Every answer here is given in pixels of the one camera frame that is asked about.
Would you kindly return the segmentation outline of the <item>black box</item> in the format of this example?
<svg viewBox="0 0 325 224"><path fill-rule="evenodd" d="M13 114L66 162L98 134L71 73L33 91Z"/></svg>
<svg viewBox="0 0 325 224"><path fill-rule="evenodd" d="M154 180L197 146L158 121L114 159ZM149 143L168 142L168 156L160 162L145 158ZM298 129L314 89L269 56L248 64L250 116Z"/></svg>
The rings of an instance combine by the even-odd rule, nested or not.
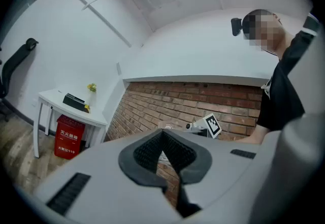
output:
<svg viewBox="0 0 325 224"><path fill-rule="evenodd" d="M77 98L76 96L70 94L70 93L67 93L64 96L63 103L70 106L70 107L72 107L72 108L75 108L77 110L85 112L84 111L84 106L86 105L85 102L83 100Z"/></svg>

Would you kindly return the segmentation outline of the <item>red fire extinguisher box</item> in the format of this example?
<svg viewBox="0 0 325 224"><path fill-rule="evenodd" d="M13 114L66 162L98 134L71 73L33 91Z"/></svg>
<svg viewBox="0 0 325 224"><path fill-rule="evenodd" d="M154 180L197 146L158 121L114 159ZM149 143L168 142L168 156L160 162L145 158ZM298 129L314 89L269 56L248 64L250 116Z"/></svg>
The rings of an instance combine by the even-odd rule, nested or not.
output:
<svg viewBox="0 0 325 224"><path fill-rule="evenodd" d="M54 155L73 159L80 152L85 124L61 115L57 120Z"/></svg>

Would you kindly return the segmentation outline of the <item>person's right forearm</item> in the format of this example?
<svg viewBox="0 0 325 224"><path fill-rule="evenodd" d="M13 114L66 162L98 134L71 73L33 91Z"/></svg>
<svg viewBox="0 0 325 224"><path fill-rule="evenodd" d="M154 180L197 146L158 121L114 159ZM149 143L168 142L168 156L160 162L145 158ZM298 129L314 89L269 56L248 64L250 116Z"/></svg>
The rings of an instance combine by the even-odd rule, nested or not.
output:
<svg viewBox="0 0 325 224"><path fill-rule="evenodd" d="M268 128L257 124L250 136L242 138L240 140L235 140L235 142L260 145L263 142L266 134L268 134L269 132L270 130Z"/></svg>

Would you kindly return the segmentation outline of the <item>person's black t-shirt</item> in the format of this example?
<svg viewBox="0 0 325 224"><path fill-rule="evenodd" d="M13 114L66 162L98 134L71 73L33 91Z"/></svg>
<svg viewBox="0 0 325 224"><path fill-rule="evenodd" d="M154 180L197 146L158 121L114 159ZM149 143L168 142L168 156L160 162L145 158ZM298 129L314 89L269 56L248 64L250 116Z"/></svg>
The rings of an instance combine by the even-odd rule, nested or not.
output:
<svg viewBox="0 0 325 224"><path fill-rule="evenodd" d="M284 51L271 79L261 87L263 95L257 125L270 131L277 131L305 113L297 92L288 79L288 74L306 52L313 38L317 36L319 26L318 19L310 13L302 29Z"/></svg>

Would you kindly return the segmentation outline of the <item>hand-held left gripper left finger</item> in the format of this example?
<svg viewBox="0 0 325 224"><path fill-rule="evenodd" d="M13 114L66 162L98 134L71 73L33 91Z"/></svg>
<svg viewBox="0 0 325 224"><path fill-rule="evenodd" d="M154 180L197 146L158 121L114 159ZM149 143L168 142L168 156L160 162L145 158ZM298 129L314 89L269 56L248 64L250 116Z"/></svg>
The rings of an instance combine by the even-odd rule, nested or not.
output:
<svg viewBox="0 0 325 224"><path fill-rule="evenodd" d="M90 177L65 217L80 224L177 224L182 216L162 189L140 186L120 169L122 149L154 131L94 145L50 174L34 195L47 204L76 174Z"/></svg>

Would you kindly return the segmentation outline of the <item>white table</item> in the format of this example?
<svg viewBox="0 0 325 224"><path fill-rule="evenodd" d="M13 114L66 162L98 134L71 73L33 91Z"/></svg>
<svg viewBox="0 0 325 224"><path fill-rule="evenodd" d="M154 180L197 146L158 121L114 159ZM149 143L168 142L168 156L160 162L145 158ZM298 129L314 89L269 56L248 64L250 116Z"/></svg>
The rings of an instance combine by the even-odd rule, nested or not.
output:
<svg viewBox="0 0 325 224"><path fill-rule="evenodd" d="M41 91L38 93L38 103L36 105L36 114L33 123L33 146L34 156L39 157L39 123L41 118L42 107L45 105L49 108L47 113L47 122L45 134L48 135L50 127L50 119L52 111L68 116L76 121L93 126L96 129L97 135L92 135L90 140L87 140L87 147L92 147L101 144L105 138L106 127L108 125L101 111L96 108L91 108L90 113L85 113L75 108L72 108L63 103L64 93L62 88Z"/></svg>

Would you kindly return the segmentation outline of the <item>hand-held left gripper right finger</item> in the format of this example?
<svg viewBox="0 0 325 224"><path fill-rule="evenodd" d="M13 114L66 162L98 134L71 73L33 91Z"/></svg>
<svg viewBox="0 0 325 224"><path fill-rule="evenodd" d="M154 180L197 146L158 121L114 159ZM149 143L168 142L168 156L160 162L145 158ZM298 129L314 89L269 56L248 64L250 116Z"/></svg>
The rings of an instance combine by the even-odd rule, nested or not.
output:
<svg viewBox="0 0 325 224"><path fill-rule="evenodd" d="M179 177L186 202L196 209L183 217L163 213L163 224L253 224L254 204L271 167L273 135L261 145L227 142L177 130L166 137L191 147L194 161Z"/></svg>

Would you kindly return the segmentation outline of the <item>black office chair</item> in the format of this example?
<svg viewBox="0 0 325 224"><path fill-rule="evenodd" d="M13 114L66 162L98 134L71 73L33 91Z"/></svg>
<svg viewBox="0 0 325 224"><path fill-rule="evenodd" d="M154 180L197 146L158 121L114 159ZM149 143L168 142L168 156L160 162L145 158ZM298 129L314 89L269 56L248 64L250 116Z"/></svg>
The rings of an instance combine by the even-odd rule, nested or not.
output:
<svg viewBox="0 0 325 224"><path fill-rule="evenodd" d="M0 115L4 121L9 121L9 115L2 109L4 98L9 93L10 81L14 71L21 65L30 66L35 58L35 49L39 44L34 38L29 38L3 65L0 73Z"/></svg>

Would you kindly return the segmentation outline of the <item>white vase with yellow flowers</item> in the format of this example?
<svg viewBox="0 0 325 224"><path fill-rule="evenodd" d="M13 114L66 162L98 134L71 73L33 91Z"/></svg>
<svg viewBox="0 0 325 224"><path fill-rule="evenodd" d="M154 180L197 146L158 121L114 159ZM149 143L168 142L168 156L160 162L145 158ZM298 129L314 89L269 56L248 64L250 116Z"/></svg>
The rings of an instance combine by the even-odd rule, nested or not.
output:
<svg viewBox="0 0 325 224"><path fill-rule="evenodd" d="M95 83L88 84L87 89L89 91L89 94L88 94L88 100L86 104L88 106L91 106L96 97L96 90L97 90L96 84Z"/></svg>

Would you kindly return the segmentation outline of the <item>white ceiling conduit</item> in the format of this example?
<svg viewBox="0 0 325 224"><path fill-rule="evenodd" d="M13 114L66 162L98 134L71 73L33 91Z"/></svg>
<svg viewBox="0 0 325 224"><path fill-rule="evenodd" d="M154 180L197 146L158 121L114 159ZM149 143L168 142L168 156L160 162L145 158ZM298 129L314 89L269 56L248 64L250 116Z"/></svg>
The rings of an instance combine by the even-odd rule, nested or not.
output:
<svg viewBox="0 0 325 224"><path fill-rule="evenodd" d="M82 10L89 9L93 12L120 40L122 40L128 48L132 47L132 44L102 15L100 14L94 7L91 6L90 3L87 3L86 0L80 0L84 7Z"/></svg>

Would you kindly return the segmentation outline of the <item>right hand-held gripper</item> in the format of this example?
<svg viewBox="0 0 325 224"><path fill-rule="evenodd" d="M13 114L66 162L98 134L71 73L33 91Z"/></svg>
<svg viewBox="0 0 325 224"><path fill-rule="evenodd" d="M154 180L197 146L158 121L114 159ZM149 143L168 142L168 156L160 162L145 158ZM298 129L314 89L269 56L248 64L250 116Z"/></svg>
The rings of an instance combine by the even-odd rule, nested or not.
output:
<svg viewBox="0 0 325 224"><path fill-rule="evenodd" d="M222 129L213 113L186 125L186 131L199 136L216 139Z"/></svg>

